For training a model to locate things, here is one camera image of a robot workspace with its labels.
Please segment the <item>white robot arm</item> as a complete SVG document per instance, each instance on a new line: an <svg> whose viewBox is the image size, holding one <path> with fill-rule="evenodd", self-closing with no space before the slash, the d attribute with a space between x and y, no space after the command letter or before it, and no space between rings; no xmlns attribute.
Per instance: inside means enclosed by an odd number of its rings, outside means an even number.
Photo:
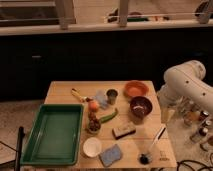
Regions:
<svg viewBox="0 0 213 171"><path fill-rule="evenodd" d="M179 104L183 97L213 114L213 87L202 81L205 75L205 66L197 60L170 67L164 72L164 84L157 92L162 123L168 121L169 109Z"/></svg>

